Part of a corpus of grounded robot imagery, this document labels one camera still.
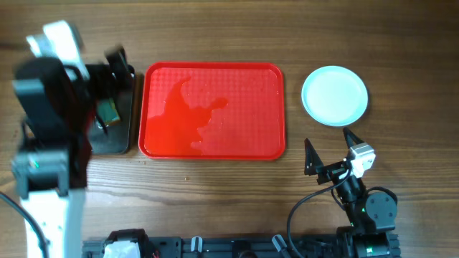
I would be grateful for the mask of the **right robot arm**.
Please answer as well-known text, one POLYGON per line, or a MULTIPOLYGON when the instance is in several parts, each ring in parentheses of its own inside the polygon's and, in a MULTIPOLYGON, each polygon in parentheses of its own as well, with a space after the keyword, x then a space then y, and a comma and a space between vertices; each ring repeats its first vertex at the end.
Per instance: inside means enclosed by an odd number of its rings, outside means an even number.
POLYGON ((305 174, 317 176, 319 185, 331 182, 336 203, 346 212, 349 226, 336 231, 342 257, 400 257, 398 236, 393 234, 397 196, 389 189, 367 188, 363 175, 376 159, 374 149, 348 128, 343 129, 349 149, 342 161, 324 165, 312 143, 305 140, 305 174))

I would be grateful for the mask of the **white plate front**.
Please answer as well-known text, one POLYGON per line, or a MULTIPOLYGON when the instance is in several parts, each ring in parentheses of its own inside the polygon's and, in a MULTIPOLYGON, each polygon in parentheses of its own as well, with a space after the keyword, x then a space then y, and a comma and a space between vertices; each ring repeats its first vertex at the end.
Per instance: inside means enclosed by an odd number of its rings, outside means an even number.
POLYGON ((301 90, 304 109, 367 109, 369 93, 363 80, 351 70, 325 66, 305 79, 301 90))

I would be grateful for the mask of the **white plate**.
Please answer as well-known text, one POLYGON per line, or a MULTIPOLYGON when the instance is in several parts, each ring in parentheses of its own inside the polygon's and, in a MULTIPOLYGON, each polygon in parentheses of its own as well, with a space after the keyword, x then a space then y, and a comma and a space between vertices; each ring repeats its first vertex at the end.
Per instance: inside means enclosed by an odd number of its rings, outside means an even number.
POLYGON ((363 80, 351 70, 325 66, 305 79, 301 90, 304 109, 367 109, 369 93, 363 80))
POLYGON ((358 108, 353 111, 347 109, 307 109, 306 111, 314 120, 321 124, 331 127, 342 127, 356 122, 363 116, 366 109, 358 108))

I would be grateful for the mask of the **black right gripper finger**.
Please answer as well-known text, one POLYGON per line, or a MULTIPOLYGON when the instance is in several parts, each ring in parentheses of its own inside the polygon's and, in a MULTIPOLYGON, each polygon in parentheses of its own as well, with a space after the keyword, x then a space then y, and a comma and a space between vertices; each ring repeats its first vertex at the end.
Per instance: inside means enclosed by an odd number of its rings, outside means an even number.
POLYGON ((344 139, 346 141, 347 148, 351 148, 355 145, 362 144, 364 141, 355 135, 350 129, 347 127, 343 128, 344 139))
POLYGON ((305 139, 304 143, 306 152, 304 172, 308 176, 313 176, 321 172, 321 169, 323 168, 323 162, 319 158, 315 148, 308 138, 305 139))

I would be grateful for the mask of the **green yellow sponge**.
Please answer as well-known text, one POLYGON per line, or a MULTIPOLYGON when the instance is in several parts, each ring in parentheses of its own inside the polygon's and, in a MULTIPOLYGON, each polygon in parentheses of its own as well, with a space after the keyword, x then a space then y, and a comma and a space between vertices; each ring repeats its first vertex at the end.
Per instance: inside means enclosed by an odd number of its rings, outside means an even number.
POLYGON ((97 114, 106 127, 120 122, 120 116, 113 98, 101 100, 97 106, 97 114))

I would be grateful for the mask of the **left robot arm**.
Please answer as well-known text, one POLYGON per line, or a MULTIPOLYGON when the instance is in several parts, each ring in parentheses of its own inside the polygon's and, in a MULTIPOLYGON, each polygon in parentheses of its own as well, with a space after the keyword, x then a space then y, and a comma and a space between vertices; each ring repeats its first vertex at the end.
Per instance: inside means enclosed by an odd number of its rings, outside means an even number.
POLYGON ((124 153, 131 139, 136 74, 122 47, 85 64, 66 21, 27 37, 33 58, 12 86, 25 117, 11 162, 29 257, 80 257, 87 165, 94 153, 124 153))

